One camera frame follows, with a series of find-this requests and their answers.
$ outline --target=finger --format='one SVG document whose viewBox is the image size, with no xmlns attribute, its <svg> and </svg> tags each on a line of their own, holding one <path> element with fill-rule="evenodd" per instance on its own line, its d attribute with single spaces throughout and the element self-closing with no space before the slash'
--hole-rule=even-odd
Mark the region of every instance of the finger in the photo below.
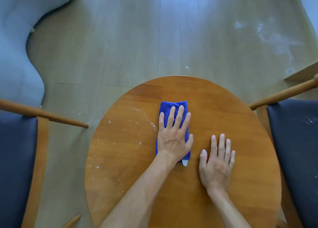
<svg viewBox="0 0 318 228">
<path fill-rule="evenodd" d="M 211 151 L 210 151 L 210 158 L 211 159 L 217 159 L 217 138 L 215 135 L 212 135 L 211 137 Z"/>
<path fill-rule="evenodd" d="M 190 118 L 191 118 L 191 113 L 187 113 L 187 115 L 185 116 L 185 120 L 183 121 L 182 127 L 180 128 L 182 131 L 186 131 L 189 123 L 190 123 Z"/>
<path fill-rule="evenodd" d="M 184 110 L 185 110 L 185 107 L 181 105 L 179 107 L 178 114 L 177 114 L 177 117 L 176 117 L 176 120 L 175 120 L 175 124 L 174 124 L 174 127 L 176 127 L 177 129 L 180 128 L 180 124 L 181 124 L 181 120 L 182 120 L 182 116 L 183 116 Z"/>
<path fill-rule="evenodd" d="M 235 163 L 235 151 L 232 151 L 231 152 L 230 163 L 229 163 L 229 167 L 230 167 L 231 170 L 232 170 L 232 168 L 234 166 L 234 163 Z"/>
<path fill-rule="evenodd" d="M 229 163 L 230 158 L 231 158 L 231 140 L 227 139 L 225 141 L 225 155 L 224 155 L 225 163 Z"/>
<path fill-rule="evenodd" d="M 164 113 L 161 112 L 159 115 L 159 131 L 164 129 Z"/>
<path fill-rule="evenodd" d="M 193 134 L 189 135 L 188 141 L 185 143 L 185 147 L 187 148 L 188 152 L 190 152 L 191 147 L 193 145 Z"/>
<path fill-rule="evenodd" d="M 175 119 L 175 110 L 176 108 L 174 106 L 170 108 L 170 113 L 169 113 L 168 123 L 167 123 L 168 129 L 171 129 L 173 126 L 173 120 Z"/>
<path fill-rule="evenodd" d="M 203 171 L 206 169 L 207 156 L 208 154 L 206 153 L 206 150 L 203 149 L 200 154 L 199 171 Z"/>
<path fill-rule="evenodd" d="M 221 160 L 224 160 L 224 153 L 225 153 L 224 142 L 225 142 L 225 135 L 221 134 L 220 135 L 220 140 L 219 140 L 219 146 L 218 146 L 218 149 L 217 149 L 217 158 L 221 159 Z"/>
</svg>

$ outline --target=hand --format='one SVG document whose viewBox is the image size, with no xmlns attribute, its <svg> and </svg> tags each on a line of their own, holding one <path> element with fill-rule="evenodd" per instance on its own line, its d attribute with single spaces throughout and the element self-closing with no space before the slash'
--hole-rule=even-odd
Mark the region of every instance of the hand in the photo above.
<svg viewBox="0 0 318 228">
<path fill-rule="evenodd" d="M 193 135 L 190 134 L 187 143 L 185 143 L 185 132 L 189 126 L 191 113 L 187 113 L 185 120 L 180 128 L 184 106 L 179 107 L 179 111 L 173 125 L 176 108 L 170 109 L 167 127 L 164 127 L 164 113 L 159 116 L 159 132 L 158 132 L 158 155 L 165 155 L 173 161 L 175 165 L 188 152 L 190 152 L 193 144 Z"/>
<path fill-rule="evenodd" d="M 211 137 L 211 152 L 208 163 L 206 150 L 200 154 L 199 173 L 202 184 L 211 196 L 215 191 L 225 192 L 230 182 L 235 161 L 235 151 L 231 152 L 231 140 L 220 135 L 219 146 L 215 135 Z"/>
</svg>

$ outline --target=chair cushion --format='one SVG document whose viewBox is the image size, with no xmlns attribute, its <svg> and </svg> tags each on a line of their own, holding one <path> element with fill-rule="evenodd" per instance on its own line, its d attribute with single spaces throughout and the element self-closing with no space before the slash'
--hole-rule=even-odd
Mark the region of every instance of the chair cushion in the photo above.
<svg viewBox="0 0 318 228">
<path fill-rule="evenodd" d="M 0 113 L 0 224 L 21 227 L 29 197 L 38 119 Z"/>
<path fill-rule="evenodd" d="M 318 101 L 267 107 L 276 154 L 304 228 L 318 227 Z"/>
</svg>

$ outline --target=chair leg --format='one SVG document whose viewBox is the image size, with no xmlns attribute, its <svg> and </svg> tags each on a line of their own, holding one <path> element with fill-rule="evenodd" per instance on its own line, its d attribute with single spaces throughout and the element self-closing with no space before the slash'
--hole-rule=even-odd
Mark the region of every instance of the chair leg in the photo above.
<svg viewBox="0 0 318 228">
<path fill-rule="evenodd" d="M 278 219 L 276 228 L 289 228 L 288 224 L 281 219 Z"/>
<path fill-rule="evenodd" d="M 62 228 L 71 228 L 79 219 L 81 218 L 81 215 L 76 215 L 73 219 L 69 220 Z"/>
</svg>

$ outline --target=chair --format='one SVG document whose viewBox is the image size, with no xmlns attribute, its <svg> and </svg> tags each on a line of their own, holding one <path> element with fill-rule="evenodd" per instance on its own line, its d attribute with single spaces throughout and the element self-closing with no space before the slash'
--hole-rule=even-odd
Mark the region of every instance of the chair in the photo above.
<svg viewBox="0 0 318 228">
<path fill-rule="evenodd" d="M 318 87 L 312 80 L 249 105 L 275 147 L 281 171 L 287 224 L 279 228 L 318 227 L 318 101 L 289 99 Z"/>
<path fill-rule="evenodd" d="M 88 124 L 0 99 L 1 227 L 34 227 L 46 169 L 49 121 Z M 63 227 L 80 219 L 76 215 Z"/>
</svg>

